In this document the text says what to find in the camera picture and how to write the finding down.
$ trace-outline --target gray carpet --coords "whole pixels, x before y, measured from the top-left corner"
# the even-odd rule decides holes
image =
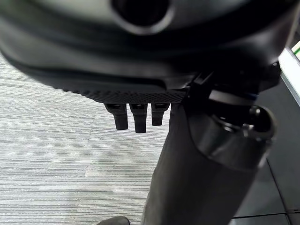
[[[117,131],[103,104],[28,78],[0,57],[0,224],[139,223],[168,131]]]

